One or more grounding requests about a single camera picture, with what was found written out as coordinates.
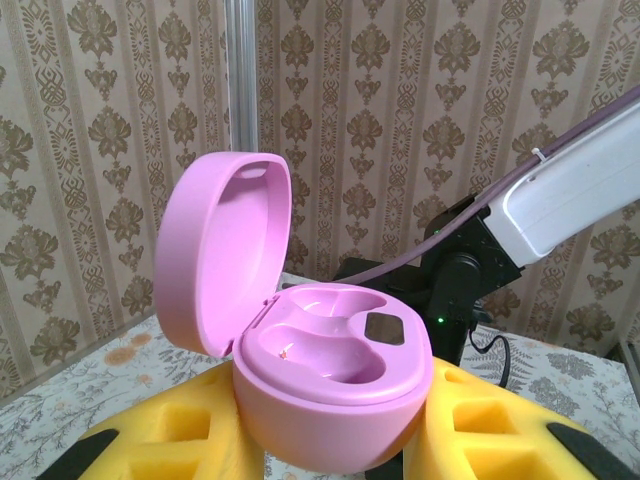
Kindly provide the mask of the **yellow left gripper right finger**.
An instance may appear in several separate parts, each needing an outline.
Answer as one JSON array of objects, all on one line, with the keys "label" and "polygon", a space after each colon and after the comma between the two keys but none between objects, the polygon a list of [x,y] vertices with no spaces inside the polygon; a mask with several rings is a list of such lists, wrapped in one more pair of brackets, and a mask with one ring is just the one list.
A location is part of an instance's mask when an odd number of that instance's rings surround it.
[{"label": "yellow left gripper right finger", "polygon": [[407,480],[636,479],[581,425],[435,359],[417,429],[403,450]]}]

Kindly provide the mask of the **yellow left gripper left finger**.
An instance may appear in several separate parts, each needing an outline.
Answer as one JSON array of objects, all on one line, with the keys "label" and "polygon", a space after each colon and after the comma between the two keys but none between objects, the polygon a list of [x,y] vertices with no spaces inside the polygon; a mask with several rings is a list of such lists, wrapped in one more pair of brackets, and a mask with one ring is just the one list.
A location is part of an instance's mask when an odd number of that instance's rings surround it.
[{"label": "yellow left gripper left finger", "polygon": [[264,450],[241,424],[225,362],[95,425],[49,477],[262,479]]}]

